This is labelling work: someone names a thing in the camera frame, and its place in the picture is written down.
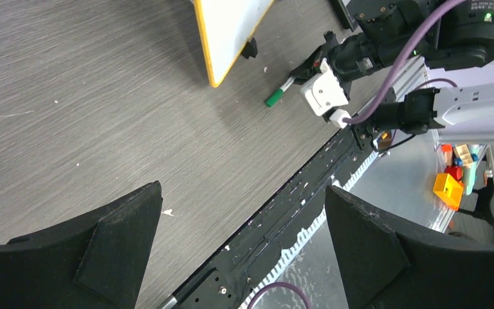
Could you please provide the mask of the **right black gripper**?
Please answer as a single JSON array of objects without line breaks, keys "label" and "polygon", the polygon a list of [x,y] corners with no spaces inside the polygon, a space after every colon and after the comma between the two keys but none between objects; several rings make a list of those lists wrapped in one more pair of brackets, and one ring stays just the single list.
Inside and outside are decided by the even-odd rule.
[{"label": "right black gripper", "polygon": [[386,67],[379,53],[380,40],[372,34],[358,33],[341,43],[332,31],[324,33],[325,53],[319,46],[302,64],[290,71],[289,76],[297,85],[305,84],[319,72],[321,60],[327,63],[341,83],[348,83],[372,75]]}]

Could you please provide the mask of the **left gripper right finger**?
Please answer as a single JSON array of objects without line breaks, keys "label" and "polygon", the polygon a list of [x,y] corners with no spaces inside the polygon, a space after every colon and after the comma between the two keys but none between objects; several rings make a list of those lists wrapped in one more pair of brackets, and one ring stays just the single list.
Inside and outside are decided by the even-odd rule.
[{"label": "left gripper right finger", "polygon": [[494,245],[451,236],[335,186],[325,212],[350,308],[494,308]]}]

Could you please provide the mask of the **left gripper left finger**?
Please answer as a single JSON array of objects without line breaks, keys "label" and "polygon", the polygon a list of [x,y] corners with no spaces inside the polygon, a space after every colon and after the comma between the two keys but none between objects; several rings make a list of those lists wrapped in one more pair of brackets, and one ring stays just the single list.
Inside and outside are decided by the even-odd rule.
[{"label": "left gripper left finger", "polygon": [[161,184],[0,245],[0,308],[134,308]]}]

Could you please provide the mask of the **green whiteboard marker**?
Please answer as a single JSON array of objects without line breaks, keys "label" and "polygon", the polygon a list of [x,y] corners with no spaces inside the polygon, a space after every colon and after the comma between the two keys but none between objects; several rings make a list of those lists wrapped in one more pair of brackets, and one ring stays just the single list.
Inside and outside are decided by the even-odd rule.
[{"label": "green whiteboard marker", "polygon": [[273,107],[283,97],[283,94],[294,84],[295,78],[289,77],[285,83],[277,88],[265,101],[265,105],[269,108]]}]

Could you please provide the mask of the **yellow framed whiteboard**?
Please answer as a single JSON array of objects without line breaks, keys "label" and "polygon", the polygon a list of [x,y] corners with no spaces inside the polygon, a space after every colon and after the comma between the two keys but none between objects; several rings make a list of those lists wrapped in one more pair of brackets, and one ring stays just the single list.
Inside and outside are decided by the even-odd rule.
[{"label": "yellow framed whiteboard", "polygon": [[273,0],[193,0],[209,84],[220,86]]}]

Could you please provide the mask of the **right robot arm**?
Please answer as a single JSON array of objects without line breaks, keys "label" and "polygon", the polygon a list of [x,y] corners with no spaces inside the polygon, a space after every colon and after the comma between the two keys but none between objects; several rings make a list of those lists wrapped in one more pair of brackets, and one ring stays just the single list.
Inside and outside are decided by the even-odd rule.
[{"label": "right robot arm", "polygon": [[[309,103],[337,126],[370,125],[422,135],[438,129],[445,142],[494,144],[494,82],[484,86],[428,88],[401,102],[385,97],[412,57],[430,69],[481,68],[494,62],[494,1],[351,1],[361,32],[338,42],[333,32],[290,77],[305,88],[328,78],[330,85]],[[339,115],[355,80],[389,69],[370,106],[354,117]]]}]

